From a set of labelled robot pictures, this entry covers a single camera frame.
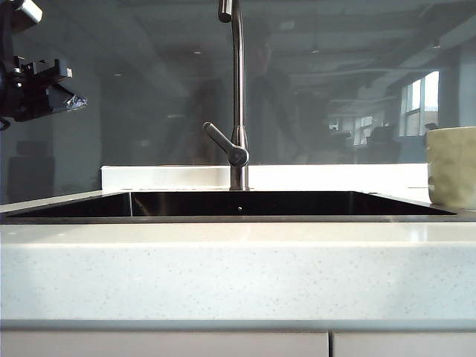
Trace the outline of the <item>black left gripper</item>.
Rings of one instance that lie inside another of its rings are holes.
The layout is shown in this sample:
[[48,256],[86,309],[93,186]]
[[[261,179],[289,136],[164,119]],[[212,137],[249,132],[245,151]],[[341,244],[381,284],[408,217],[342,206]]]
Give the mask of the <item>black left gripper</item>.
[[7,71],[1,65],[1,120],[29,121],[59,112],[78,110],[88,105],[88,99],[76,94],[60,82],[73,77],[66,61],[55,59],[22,63]]

